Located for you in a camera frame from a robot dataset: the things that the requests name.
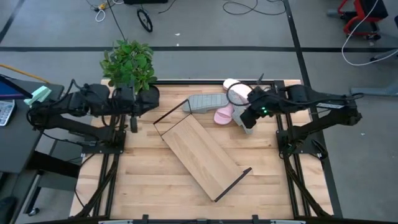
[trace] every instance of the red chair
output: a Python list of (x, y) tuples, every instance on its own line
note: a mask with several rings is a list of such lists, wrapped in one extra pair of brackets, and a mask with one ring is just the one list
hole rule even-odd
[[(343, 12), (341, 9), (348, 2), (348, 0), (343, 0), (337, 9), (337, 13), (340, 15), (340, 18), (344, 19), (347, 23), (343, 29), (346, 35), (349, 35), (351, 31), (369, 14), (376, 1), (377, 0), (354, 0), (355, 11)], [(333, 16), (334, 14), (335, 13), (333, 13), (333, 11), (328, 12), (329, 16)], [(381, 36), (378, 34), (379, 28), (376, 23), (385, 19), (387, 16), (388, 13), (384, 2), (383, 0), (379, 0), (372, 13), (356, 29), (353, 35), (365, 36), (367, 39), (372, 40), (380, 39)]]

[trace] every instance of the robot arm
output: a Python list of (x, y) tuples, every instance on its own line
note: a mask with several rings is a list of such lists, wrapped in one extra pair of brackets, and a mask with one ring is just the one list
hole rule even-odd
[[(79, 90), (69, 93), (72, 84)], [(57, 101), (35, 102), (27, 113), (27, 119), (35, 129), (62, 128), (71, 133), (78, 133), (85, 136), (92, 136), (97, 141), (115, 142), (115, 123), (104, 124), (104, 127), (94, 127), (87, 124), (64, 118), (63, 114), (70, 114), (76, 117), (86, 116), (108, 116), (118, 117), (128, 114), (135, 119), (146, 111), (158, 107), (159, 102), (146, 99), (145, 96), (136, 96), (134, 88), (123, 85), (115, 88), (109, 97), (109, 88), (100, 84), (84, 84), (80, 87), (72, 80), (67, 93)]]
[(255, 87), (248, 94), (250, 106), (241, 115), (241, 119), (247, 128), (252, 128), (260, 117), (274, 116), (275, 114), (295, 113), (316, 106), (326, 108), (331, 112), (320, 118), (316, 123), (308, 123), (303, 128), (305, 133), (311, 134), (335, 124), (355, 125), (361, 118), (355, 99), (362, 97), (332, 95), (319, 93), (303, 85), (292, 85), (277, 90), (262, 90)]

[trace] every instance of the potted plant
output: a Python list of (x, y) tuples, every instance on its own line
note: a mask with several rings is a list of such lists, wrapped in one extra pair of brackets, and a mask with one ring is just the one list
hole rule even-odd
[(110, 78), (108, 85), (118, 87), (120, 83), (129, 85), (134, 81), (136, 93), (149, 90), (150, 84), (157, 80), (152, 67), (152, 49), (135, 40), (117, 40), (117, 43), (119, 47), (114, 48), (110, 54), (105, 51), (105, 59), (99, 63), (104, 77)]
[(136, 100), (140, 104), (140, 114), (159, 106), (160, 93), (158, 88), (151, 83), (156, 82), (155, 70), (152, 67), (153, 51), (147, 44), (137, 41), (128, 42), (117, 40), (119, 47), (114, 48), (109, 54), (104, 52), (105, 59), (99, 64), (104, 72), (104, 77), (110, 78), (109, 86), (119, 87), (121, 84), (131, 86), (134, 81)]

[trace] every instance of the plant pot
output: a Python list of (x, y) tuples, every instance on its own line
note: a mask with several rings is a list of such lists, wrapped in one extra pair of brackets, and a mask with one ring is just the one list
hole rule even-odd
[(148, 90), (139, 90), (137, 101), (142, 105), (141, 114), (144, 114), (159, 106), (160, 92), (154, 85), (149, 85)]

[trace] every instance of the chair wheel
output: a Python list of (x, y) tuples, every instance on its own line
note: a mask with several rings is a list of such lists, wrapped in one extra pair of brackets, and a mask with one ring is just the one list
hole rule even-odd
[(374, 41), (376, 41), (376, 40), (380, 40), (380, 39), (381, 39), (381, 36), (380, 36), (379, 34), (376, 34), (376, 35), (367, 35), (367, 36), (365, 37), (365, 39), (366, 39), (366, 40), (374, 40)]
[(30, 211), (27, 215), (28, 215), (29, 217), (32, 217), (32, 216), (34, 216), (34, 215), (37, 215), (39, 212), (40, 212), (40, 209), (38, 209), (38, 208), (33, 208), (32, 211)]
[(152, 21), (149, 18), (148, 14), (142, 10), (142, 9), (137, 9), (137, 16), (139, 19), (139, 22), (141, 23), (141, 26), (148, 32), (152, 32), (154, 30), (154, 26), (152, 25)]
[(380, 40), (381, 36), (379, 34), (376, 34), (375, 36), (373, 36), (373, 40)]

